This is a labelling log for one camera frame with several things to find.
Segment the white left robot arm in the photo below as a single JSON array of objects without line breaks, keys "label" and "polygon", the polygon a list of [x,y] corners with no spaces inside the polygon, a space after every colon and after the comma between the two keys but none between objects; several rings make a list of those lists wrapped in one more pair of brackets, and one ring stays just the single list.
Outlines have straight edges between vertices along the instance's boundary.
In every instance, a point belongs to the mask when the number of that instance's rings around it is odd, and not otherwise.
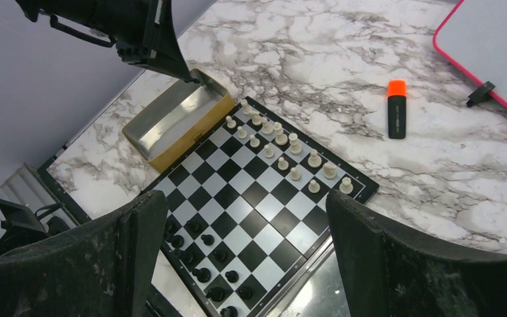
[{"label": "white left robot arm", "polygon": [[25,17],[50,18],[56,30],[105,48],[115,47],[132,66],[198,83],[181,53],[171,1],[49,0],[19,1]]}]

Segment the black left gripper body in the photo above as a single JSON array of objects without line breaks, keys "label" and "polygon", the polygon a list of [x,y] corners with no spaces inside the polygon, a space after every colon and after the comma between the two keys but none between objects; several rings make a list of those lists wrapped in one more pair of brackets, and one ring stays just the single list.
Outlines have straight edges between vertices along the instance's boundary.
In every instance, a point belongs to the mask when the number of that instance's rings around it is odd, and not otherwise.
[{"label": "black left gripper body", "polygon": [[165,1],[126,1],[124,27],[116,50],[124,63],[153,66],[157,53],[153,30],[160,26]]}]

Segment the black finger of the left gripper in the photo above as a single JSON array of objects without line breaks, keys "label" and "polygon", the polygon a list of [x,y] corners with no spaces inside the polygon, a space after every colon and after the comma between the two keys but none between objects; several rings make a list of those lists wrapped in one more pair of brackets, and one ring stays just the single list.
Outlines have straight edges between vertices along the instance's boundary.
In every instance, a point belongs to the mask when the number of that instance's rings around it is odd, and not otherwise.
[{"label": "black finger of the left gripper", "polygon": [[181,53],[172,19],[172,1],[150,1],[146,21],[146,69],[182,80],[199,83],[191,75]]}]

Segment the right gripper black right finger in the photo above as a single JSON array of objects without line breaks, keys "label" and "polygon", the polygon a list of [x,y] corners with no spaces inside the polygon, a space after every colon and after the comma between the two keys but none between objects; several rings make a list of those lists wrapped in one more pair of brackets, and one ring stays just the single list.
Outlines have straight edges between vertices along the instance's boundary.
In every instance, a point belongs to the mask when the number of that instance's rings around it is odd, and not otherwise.
[{"label": "right gripper black right finger", "polygon": [[325,209],[352,316],[507,316],[507,254],[436,238],[337,190]]}]

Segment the black chess pawn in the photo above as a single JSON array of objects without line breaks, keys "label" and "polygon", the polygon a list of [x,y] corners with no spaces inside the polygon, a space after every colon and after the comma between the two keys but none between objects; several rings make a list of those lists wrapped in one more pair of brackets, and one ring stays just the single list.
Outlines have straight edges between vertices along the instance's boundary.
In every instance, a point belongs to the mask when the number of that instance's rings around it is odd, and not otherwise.
[{"label": "black chess pawn", "polygon": [[225,262],[227,255],[228,255],[227,252],[222,249],[218,249],[218,250],[213,251],[213,257],[219,263]]},{"label": "black chess pawn", "polygon": [[201,241],[206,246],[212,246],[215,242],[215,238],[212,234],[202,234],[201,235]]},{"label": "black chess pawn", "polygon": [[253,291],[248,286],[242,286],[236,290],[236,294],[242,299],[242,300],[248,300],[252,298]]},{"label": "black chess pawn", "polygon": [[201,223],[199,223],[197,221],[188,221],[187,227],[188,227],[189,231],[192,233],[200,233],[201,228],[202,228]]}]

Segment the black chess piece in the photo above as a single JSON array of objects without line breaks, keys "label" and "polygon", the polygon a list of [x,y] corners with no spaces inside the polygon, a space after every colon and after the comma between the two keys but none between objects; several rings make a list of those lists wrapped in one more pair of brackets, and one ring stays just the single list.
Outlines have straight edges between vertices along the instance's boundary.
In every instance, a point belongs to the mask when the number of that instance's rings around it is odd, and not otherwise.
[{"label": "black chess piece", "polygon": [[195,265],[197,254],[193,250],[178,250],[178,259],[184,265]]},{"label": "black chess piece", "polygon": [[222,302],[226,298],[226,291],[222,287],[211,287],[205,296],[213,302]]},{"label": "black chess piece", "polygon": [[229,283],[236,283],[239,280],[239,274],[235,270],[227,271],[224,276]]},{"label": "black chess piece", "polygon": [[172,235],[172,236],[169,237],[168,243],[174,249],[178,249],[178,248],[181,248],[184,245],[185,239],[184,239],[184,237],[182,235],[174,234],[174,235]]},{"label": "black chess piece", "polygon": [[178,224],[172,220],[167,220],[165,233],[174,234],[178,230]]},{"label": "black chess piece", "polygon": [[211,271],[207,267],[194,268],[191,274],[199,283],[207,283],[211,280]]},{"label": "black chess piece", "polygon": [[238,310],[235,306],[226,306],[220,310],[221,317],[238,317]]}]

